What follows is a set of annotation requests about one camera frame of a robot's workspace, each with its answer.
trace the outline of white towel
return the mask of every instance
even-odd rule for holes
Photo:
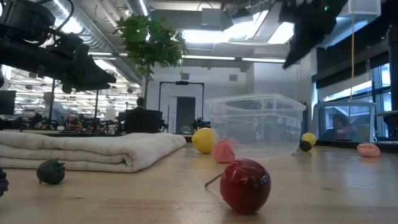
[[[66,170],[136,172],[185,144],[183,136],[167,133],[55,138],[0,131],[0,166],[36,169],[43,161],[59,158]]]

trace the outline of plastic container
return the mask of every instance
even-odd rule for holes
[[[305,105],[273,93],[228,96],[206,102],[211,128],[220,139],[228,140],[237,158],[276,159],[297,150]]]

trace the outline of yellow object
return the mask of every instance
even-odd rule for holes
[[[201,128],[192,137],[193,147],[201,153],[211,153],[214,143],[220,140],[218,133],[214,129]]]
[[[311,146],[314,146],[317,143],[317,137],[312,133],[305,133],[303,134],[303,141],[307,141]]]

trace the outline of wooden table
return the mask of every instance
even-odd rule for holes
[[[398,156],[359,157],[352,149],[261,161],[271,195],[257,215],[238,215],[216,181],[225,164],[186,147],[135,174],[67,172],[61,185],[39,185],[34,170],[7,170],[0,223],[397,223]]]

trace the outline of dark green toy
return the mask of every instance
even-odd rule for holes
[[[60,163],[58,159],[43,162],[39,165],[36,172],[39,183],[59,184],[65,178],[65,168],[63,165],[64,163]]]
[[[303,150],[304,152],[308,152],[309,150],[312,149],[312,145],[310,142],[308,141],[301,141],[300,145],[298,146],[301,150]]]
[[[6,179],[7,174],[2,171],[0,167],[0,197],[4,194],[4,192],[8,191],[8,180]]]

